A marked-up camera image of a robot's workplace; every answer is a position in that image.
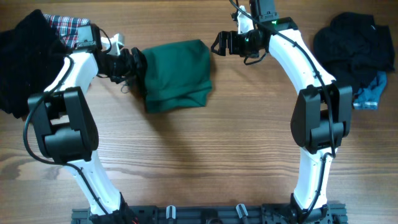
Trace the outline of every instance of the folded green towel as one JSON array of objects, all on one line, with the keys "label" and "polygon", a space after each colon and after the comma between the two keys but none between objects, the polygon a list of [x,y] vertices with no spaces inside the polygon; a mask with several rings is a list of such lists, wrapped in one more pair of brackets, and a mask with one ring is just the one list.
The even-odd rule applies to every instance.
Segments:
[{"label": "folded green towel", "polygon": [[147,60],[145,100],[148,113],[206,106],[212,85],[209,49],[202,41],[166,44],[142,53]]}]

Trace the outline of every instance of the black cable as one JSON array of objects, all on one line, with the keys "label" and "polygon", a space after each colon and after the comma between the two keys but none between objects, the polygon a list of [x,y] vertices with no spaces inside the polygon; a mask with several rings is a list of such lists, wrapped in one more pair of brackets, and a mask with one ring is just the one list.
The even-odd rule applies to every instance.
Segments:
[{"label": "black cable", "polygon": [[238,10],[236,10],[236,19],[238,19]]},{"label": "black cable", "polygon": [[97,74],[97,77],[98,77],[98,78],[109,78],[109,76],[105,76],[105,77],[103,77],[103,76],[101,76],[101,75],[98,75],[98,74]]},{"label": "black cable", "polygon": [[261,56],[261,58],[259,59],[259,60],[256,60],[256,61],[254,61],[254,62],[249,62],[249,63],[246,63],[247,62],[247,60],[248,60],[248,58],[249,58],[249,56],[246,56],[245,58],[244,58],[244,60],[243,60],[243,63],[245,64],[245,65],[254,65],[255,63],[259,63],[259,62],[261,62],[266,56],[267,56],[267,52],[265,52],[262,56]]},{"label": "black cable", "polygon": [[109,41],[109,49],[103,51],[104,53],[107,54],[107,53],[109,53],[109,52],[112,50],[112,42],[111,42],[111,39],[108,37],[108,35],[106,34],[106,32],[105,32],[103,29],[99,28],[99,30],[102,31],[102,32],[104,33],[104,35],[106,36],[106,38],[108,38],[108,41]]},{"label": "black cable", "polygon": [[85,182],[85,184],[86,184],[88,190],[90,191],[91,195],[94,197],[94,199],[95,199],[95,201],[97,202],[98,206],[102,209],[102,211],[104,211],[104,213],[105,213],[106,215],[108,215],[109,213],[106,211],[106,209],[105,209],[105,208],[103,207],[103,205],[101,204],[100,199],[95,195],[95,193],[94,193],[93,189],[91,188],[90,184],[88,183],[88,181],[87,181],[87,179],[86,179],[84,173],[81,171],[81,169],[79,169],[79,167],[77,167],[77,166],[75,166],[75,165],[73,165],[73,164],[68,164],[68,163],[66,163],[66,164],[58,164],[58,163],[56,163],[56,162],[52,162],[52,161],[48,161],[48,160],[42,159],[42,158],[40,158],[39,156],[36,156],[36,154],[34,154],[34,152],[32,151],[32,149],[31,149],[30,146],[29,146],[29,142],[28,142],[28,138],[27,138],[27,131],[28,131],[28,128],[29,128],[29,123],[30,123],[30,121],[31,121],[31,119],[32,119],[32,117],[33,117],[33,114],[36,112],[37,108],[40,106],[41,103],[43,103],[43,101],[44,101],[48,96],[50,96],[51,94],[53,94],[53,93],[55,92],[55,90],[57,90],[58,88],[60,88],[60,87],[63,85],[63,83],[65,82],[65,80],[68,78],[70,72],[73,70],[73,64],[74,64],[73,59],[72,59],[69,55],[62,55],[62,56],[67,57],[67,58],[69,59],[69,61],[70,61],[70,65],[69,65],[69,67],[68,67],[68,70],[67,70],[67,72],[64,74],[64,76],[61,78],[61,80],[58,82],[57,86],[55,86],[55,87],[54,87],[53,89],[51,89],[50,91],[45,92],[45,93],[40,97],[40,99],[36,102],[35,106],[34,106],[33,109],[30,111],[29,115],[27,116],[26,122],[25,122],[25,126],[24,126],[24,132],[23,132],[24,145],[25,145],[26,151],[29,153],[29,155],[32,156],[35,160],[37,160],[37,161],[39,161],[39,162],[42,162],[42,163],[44,163],[44,164],[49,164],[49,165],[61,165],[61,166],[68,166],[68,167],[74,168],[74,169],[79,173],[79,175],[81,176],[81,178],[83,179],[83,181]]},{"label": "black cable", "polygon": [[276,30],[272,30],[268,27],[266,27],[265,25],[261,24],[258,20],[256,20],[255,18],[251,17],[249,14],[247,14],[245,11],[243,11],[242,9],[239,8],[238,5],[236,5],[233,0],[229,0],[230,3],[238,10],[240,11],[242,14],[244,14],[247,18],[251,19],[253,22],[255,22],[258,26],[261,26],[263,29],[268,30],[271,32],[272,35],[279,35],[281,36],[283,39],[287,40],[288,42],[290,42],[291,44],[293,44],[294,47],[297,47],[303,54],[304,56],[307,58],[307,60],[310,62],[311,67],[313,68],[313,71],[315,72],[315,76],[316,78],[319,80],[319,82],[321,83],[322,86],[322,91],[323,94],[325,96],[326,99],[326,104],[328,106],[328,115],[329,115],[329,138],[330,138],[330,148],[331,148],[331,154],[330,153],[326,153],[323,155],[322,157],[322,167],[321,167],[321,171],[320,171],[320,178],[318,181],[318,188],[317,188],[317,192],[315,194],[315,197],[311,203],[310,208],[308,209],[308,212],[306,213],[306,215],[303,217],[303,219],[301,220],[300,224],[305,222],[305,220],[308,218],[308,216],[311,214],[315,204],[317,203],[317,200],[319,198],[319,195],[321,194],[321,190],[322,190],[322,183],[323,183],[323,176],[325,174],[325,166],[326,166],[326,159],[328,156],[331,156],[332,158],[336,157],[336,147],[335,147],[335,137],[333,134],[333,113],[332,113],[332,108],[331,108],[331,100],[330,100],[330,95],[328,93],[328,90],[326,89],[325,83],[322,80],[322,77],[320,75],[320,72],[317,70],[317,67],[315,66],[314,62],[312,61],[312,59],[310,58],[310,56],[308,55],[308,53],[296,42],[293,41],[292,39],[288,38],[287,36],[281,34],[280,32],[276,31]]},{"label": "black cable", "polygon": [[124,84],[123,84],[123,86],[122,86],[122,88],[120,89],[120,92],[122,92],[122,93],[124,93],[124,94],[126,94],[126,93],[129,93],[130,91],[123,91],[123,89],[124,89],[124,87],[126,87],[126,86],[129,86],[130,84],[128,84],[128,82],[126,81],[126,82],[124,82]]}]

